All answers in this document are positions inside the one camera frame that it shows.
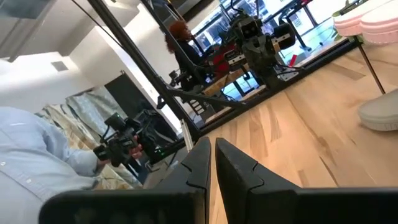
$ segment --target black frame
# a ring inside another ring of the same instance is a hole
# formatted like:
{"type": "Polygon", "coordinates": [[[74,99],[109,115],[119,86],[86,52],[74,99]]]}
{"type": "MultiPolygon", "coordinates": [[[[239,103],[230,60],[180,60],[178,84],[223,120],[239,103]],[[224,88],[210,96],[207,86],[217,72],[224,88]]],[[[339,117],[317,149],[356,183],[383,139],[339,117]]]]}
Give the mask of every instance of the black frame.
{"type": "MultiPolygon", "coordinates": [[[[100,18],[102,18],[104,23],[109,27],[111,32],[114,34],[115,38],[118,39],[120,44],[124,47],[125,51],[130,55],[133,61],[135,61],[137,66],[142,70],[143,74],[148,78],[148,80],[151,82],[154,88],[164,98],[165,102],[170,106],[170,109],[175,113],[177,118],[185,120],[190,130],[190,134],[192,135],[193,141],[197,141],[201,136],[204,136],[210,131],[222,126],[223,124],[227,123],[233,118],[239,116],[240,114],[246,112],[247,110],[250,110],[259,103],[263,102],[264,100],[274,96],[276,93],[284,90],[285,88],[291,86],[292,84],[296,83],[297,81],[311,74],[320,67],[326,65],[332,60],[338,58],[339,56],[357,47],[357,45],[354,42],[350,42],[348,40],[342,41],[338,45],[335,45],[332,48],[328,49],[327,51],[323,52],[316,59],[304,65],[303,66],[304,70],[296,77],[292,78],[291,80],[285,83],[281,83],[281,85],[279,85],[277,88],[273,88],[267,91],[264,90],[260,91],[257,96],[249,100],[246,100],[245,105],[242,103],[241,106],[230,108],[228,111],[218,116],[216,119],[212,120],[211,122],[205,124],[203,127],[198,129],[195,123],[190,119],[189,115],[183,110],[181,105],[173,97],[173,93],[170,92],[170,90],[167,88],[167,85],[165,85],[164,81],[162,81],[157,76],[155,70],[151,67],[151,65],[149,65],[148,61],[141,54],[137,46],[129,38],[129,36],[120,26],[116,18],[111,14],[105,3],[102,0],[88,0],[88,2],[91,4],[93,9],[98,13],[100,18]]],[[[157,21],[162,31],[167,36],[169,36],[170,39],[173,40],[176,52],[177,53],[182,52],[183,53],[182,56],[185,57],[185,60],[188,61],[188,63],[190,63],[191,65],[193,65],[192,62],[188,59],[188,57],[185,55],[181,47],[178,45],[177,41],[172,37],[171,33],[168,31],[166,26],[162,23],[159,17],[157,17],[153,8],[151,8],[150,4],[146,0],[142,0],[142,3],[143,5],[145,5],[149,13],[157,21]]],[[[216,100],[217,103],[220,104],[224,103],[223,101],[216,98],[214,98],[214,100],[216,100]]]]}

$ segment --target light blue shirt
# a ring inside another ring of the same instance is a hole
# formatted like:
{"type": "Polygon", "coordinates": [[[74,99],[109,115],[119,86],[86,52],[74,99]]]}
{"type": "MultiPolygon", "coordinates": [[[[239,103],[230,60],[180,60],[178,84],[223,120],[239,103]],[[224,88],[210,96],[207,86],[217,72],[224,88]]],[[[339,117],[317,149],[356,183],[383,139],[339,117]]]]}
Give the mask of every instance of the light blue shirt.
{"type": "Polygon", "coordinates": [[[0,223],[38,223],[50,197],[92,189],[97,157],[69,149],[66,137],[26,111],[0,107],[0,223]]]}

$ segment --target red hair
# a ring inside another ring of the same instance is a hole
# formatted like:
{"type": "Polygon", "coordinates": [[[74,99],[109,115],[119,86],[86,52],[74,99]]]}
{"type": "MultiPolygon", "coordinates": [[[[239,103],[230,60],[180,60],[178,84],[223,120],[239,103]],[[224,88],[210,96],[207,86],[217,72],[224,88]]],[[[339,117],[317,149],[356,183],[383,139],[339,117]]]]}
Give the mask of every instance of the red hair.
{"type": "MultiPolygon", "coordinates": [[[[169,31],[176,40],[190,40],[192,38],[192,35],[185,21],[173,22],[173,24],[169,27],[169,31]]],[[[165,41],[169,52],[174,53],[174,46],[172,44],[172,41],[166,35],[165,35],[165,41]]]]}

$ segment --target woman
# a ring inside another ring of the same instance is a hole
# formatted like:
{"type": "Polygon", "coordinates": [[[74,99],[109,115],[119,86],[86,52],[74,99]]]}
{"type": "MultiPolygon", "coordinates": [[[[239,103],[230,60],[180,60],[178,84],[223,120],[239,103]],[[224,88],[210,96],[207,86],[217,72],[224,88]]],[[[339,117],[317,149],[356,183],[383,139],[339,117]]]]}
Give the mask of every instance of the woman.
{"type": "MultiPolygon", "coordinates": [[[[169,28],[170,33],[173,35],[173,37],[177,40],[178,44],[181,46],[182,50],[185,52],[185,54],[188,56],[188,58],[195,64],[195,65],[202,65],[203,64],[203,59],[198,55],[196,50],[189,45],[188,43],[193,39],[193,36],[188,29],[187,23],[184,21],[175,21],[169,28]]],[[[167,48],[171,54],[175,55],[175,59],[178,62],[178,65],[180,66],[181,72],[191,72],[189,70],[188,65],[184,62],[183,58],[181,55],[178,53],[175,53],[175,48],[172,43],[172,40],[168,36],[165,36],[167,48]]],[[[203,67],[196,67],[199,75],[203,80],[206,80],[206,71],[203,69],[203,67]]],[[[199,81],[194,75],[192,75],[193,81],[188,82],[187,80],[183,80],[181,83],[181,87],[185,91],[189,91],[193,88],[195,85],[199,85],[201,81],[199,81]]]]}

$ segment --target pink object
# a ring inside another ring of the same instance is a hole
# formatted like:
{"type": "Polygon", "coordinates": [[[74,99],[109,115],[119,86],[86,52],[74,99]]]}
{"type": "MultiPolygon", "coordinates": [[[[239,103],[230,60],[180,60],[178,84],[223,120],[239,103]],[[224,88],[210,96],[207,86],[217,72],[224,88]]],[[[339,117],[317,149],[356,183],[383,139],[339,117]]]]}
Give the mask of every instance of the pink object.
{"type": "Polygon", "coordinates": [[[335,17],[335,27],[339,35],[349,37],[362,33],[361,18],[363,15],[392,0],[369,0],[346,14],[335,17]]]}
{"type": "Polygon", "coordinates": [[[398,1],[390,1],[362,17],[363,37],[375,44],[398,41],[398,1]]]}

